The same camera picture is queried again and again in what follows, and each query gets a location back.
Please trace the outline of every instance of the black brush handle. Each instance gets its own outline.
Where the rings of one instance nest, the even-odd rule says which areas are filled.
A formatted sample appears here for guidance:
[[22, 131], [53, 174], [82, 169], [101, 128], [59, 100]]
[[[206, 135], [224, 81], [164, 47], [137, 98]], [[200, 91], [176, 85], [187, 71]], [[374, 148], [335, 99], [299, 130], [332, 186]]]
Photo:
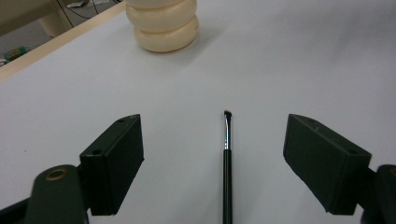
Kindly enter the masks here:
[[233, 224], [233, 179], [231, 159], [231, 150], [224, 150], [223, 224]]

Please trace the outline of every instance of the table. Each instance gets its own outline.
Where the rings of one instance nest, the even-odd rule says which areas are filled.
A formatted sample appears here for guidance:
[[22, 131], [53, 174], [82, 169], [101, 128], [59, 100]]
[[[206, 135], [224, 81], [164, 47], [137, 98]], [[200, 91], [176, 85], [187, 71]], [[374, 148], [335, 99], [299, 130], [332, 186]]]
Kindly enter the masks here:
[[395, 163], [394, 7], [201, 1], [199, 37], [167, 54], [139, 48], [115, 13], [33, 63], [2, 68], [0, 207], [28, 197], [45, 169], [78, 165], [113, 121], [138, 113], [146, 160], [119, 213], [91, 222], [220, 223], [230, 109], [234, 223], [359, 223], [359, 207], [326, 214], [285, 163], [286, 123], [290, 113], [319, 120], [373, 153], [372, 169]]

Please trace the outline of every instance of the screw hole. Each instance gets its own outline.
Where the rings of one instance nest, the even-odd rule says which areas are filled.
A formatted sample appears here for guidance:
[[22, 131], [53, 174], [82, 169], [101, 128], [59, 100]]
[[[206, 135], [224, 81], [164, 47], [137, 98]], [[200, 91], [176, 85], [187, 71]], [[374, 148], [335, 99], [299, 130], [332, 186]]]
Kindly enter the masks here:
[[396, 168], [390, 169], [390, 173], [393, 174], [394, 176], [396, 176]]
[[101, 150], [101, 149], [96, 149], [96, 150], [94, 150], [94, 151], [92, 152], [93, 155], [99, 155], [99, 154], [101, 154], [101, 153], [102, 153], [102, 150]]
[[358, 154], [358, 152], [355, 151], [355, 150], [353, 150], [353, 149], [347, 149], [347, 151], [348, 151], [350, 154]]
[[52, 170], [46, 175], [46, 180], [48, 181], [54, 181], [54, 180], [59, 180], [64, 178], [66, 175], [66, 170], [65, 169], [56, 169]]

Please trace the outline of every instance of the cable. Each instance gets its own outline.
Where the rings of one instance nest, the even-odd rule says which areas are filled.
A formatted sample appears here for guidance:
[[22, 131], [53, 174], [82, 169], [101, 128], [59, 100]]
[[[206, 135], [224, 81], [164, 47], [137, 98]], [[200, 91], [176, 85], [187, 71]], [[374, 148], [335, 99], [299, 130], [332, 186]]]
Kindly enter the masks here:
[[59, 0], [56, 0], [58, 2], [59, 7], [62, 9], [62, 11], [64, 12], [64, 15], [66, 16], [67, 20], [70, 22], [70, 25], [74, 28], [73, 22], [70, 21], [69, 17], [67, 16], [66, 12], [64, 11], [64, 7], [62, 7], [61, 3], [59, 2]]
[[92, 17], [85, 17], [85, 16], [82, 16], [82, 15], [78, 14], [77, 12], [75, 12], [74, 10], [72, 10], [71, 8], [68, 8], [68, 7], [67, 7], [67, 9], [68, 9], [69, 11], [73, 12], [74, 14], [80, 16], [81, 18], [84, 18], [84, 19], [87, 19], [87, 20], [89, 20], [89, 19], [92, 18]]
[[99, 15], [98, 9], [96, 8], [95, 0], [92, 0], [93, 7], [95, 8], [96, 15]]

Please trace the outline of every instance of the stacked tape rolls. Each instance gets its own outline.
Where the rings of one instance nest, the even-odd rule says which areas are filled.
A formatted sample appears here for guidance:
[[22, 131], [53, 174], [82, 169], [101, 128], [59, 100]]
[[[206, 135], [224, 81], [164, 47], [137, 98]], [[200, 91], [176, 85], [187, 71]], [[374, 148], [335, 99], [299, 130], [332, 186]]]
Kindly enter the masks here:
[[168, 52], [189, 45], [198, 34], [197, 0], [127, 0], [126, 15], [144, 49]]

